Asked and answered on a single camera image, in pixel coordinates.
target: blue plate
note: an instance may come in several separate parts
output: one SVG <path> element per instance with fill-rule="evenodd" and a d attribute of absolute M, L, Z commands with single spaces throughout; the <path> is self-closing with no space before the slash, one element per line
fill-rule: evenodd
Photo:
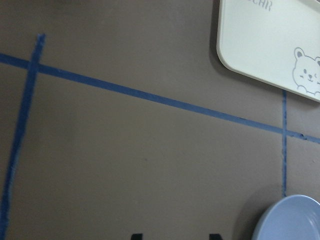
<path fill-rule="evenodd" d="M 304 195 L 283 198 L 262 215 L 252 240 L 320 240 L 320 204 Z"/>

